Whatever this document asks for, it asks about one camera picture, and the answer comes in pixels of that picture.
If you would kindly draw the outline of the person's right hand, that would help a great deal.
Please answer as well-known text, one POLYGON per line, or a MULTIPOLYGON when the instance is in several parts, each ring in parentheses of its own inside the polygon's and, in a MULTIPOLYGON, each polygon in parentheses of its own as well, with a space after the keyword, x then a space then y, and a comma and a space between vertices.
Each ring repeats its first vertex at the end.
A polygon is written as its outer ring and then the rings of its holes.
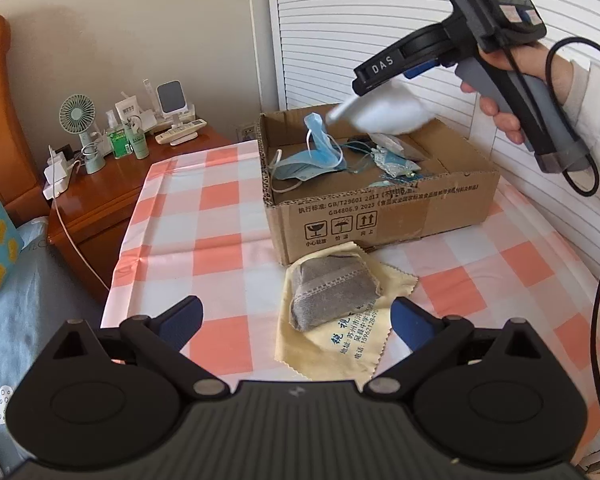
MULTIPOLYGON (((466 79, 460 85, 460 88, 465 93, 478 92, 480 94, 480 110, 482 110, 483 114, 493 119, 496 128, 503 131, 508 140, 513 142, 513 144, 520 145, 526 142, 524 128, 522 128, 520 120, 516 115, 502 110, 500 104, 498 104, 498 100, 494 99, 494 96, 497 96, 498 92, 492 90, 494 82, 491 80, 491 76, 506 80, 506 74, 514 70, 509 61, 514 60, 521 73, 541 79, 543 84, 547 84, 545 65, 549 53, 550 50, 539 42, 528 44, 528 46, 513 47, 509 50, 509 55, 503 50, 491 53, 480 51, 481 62, 479 66, 486 70, 489 87, 482 84, 479 89, 476 89, 466 79)), ((568 100, 574 81, 575 70, 574 65, 570 61, 559 55, 555 55, 552 59, 550 74, 552 75, 555 96, 560 105, 564 105, 568 100)))

